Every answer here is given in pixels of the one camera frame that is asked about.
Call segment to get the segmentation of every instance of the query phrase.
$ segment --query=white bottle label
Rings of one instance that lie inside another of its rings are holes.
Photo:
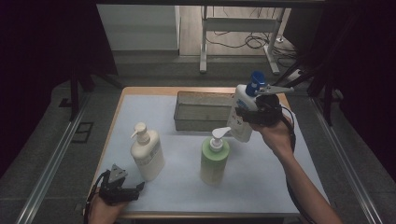
[[[149,164],[152,159],[155,157],[155,155],[157,155],[157,152],[161,149],[161,145],[157,144],[157,146],[154,147],[154,149],[151,150],[151,152],[147,155],[147,157],[142,158],[142,159],[134,159],[134,162],[136,162],[136,164],[138,166],[144,166]]]

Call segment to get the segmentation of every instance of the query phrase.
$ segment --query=forearm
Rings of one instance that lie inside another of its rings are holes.
[[[292,155],[280,159],[286,178],[305,212],[316,223],[342,223]]]

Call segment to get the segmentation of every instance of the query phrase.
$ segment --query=pump dispenser head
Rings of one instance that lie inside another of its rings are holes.
[[[137,135],[137,142],[140,144],[145,144],[149,142],[149,134],[147,133],[147,127],[146,124],[143,122],[138,122],[134,126],[134,133],[131,135],[131,138],[133,138],[135,135]]]
[[[245,93],[249,96],[256,96],[256,91],[259,91],[260,86],[264,84],[264,73],[261,71],[254,71],[250,76],[250,83],[247,84]]]
[[[212,148],[213,151],[220,151],[222,149],[222,140],[221,138],[226,134],[228,131],[230,131],[230,127],[225,127],[225,128],[218,128],[212,131],[213,138],[210,139],[210,147]]]

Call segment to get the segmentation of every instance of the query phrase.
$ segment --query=blue bottle cap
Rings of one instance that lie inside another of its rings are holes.
[[[264,84],[264,73],[261,71],[254,71],[250,76],[250,83],[247,84],[245,93],[249,96],[256,96],[256,91]]]

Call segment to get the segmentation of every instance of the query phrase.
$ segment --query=wall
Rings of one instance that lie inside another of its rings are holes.
[[[178,6],[97,5],[112,50],[178,49]]]

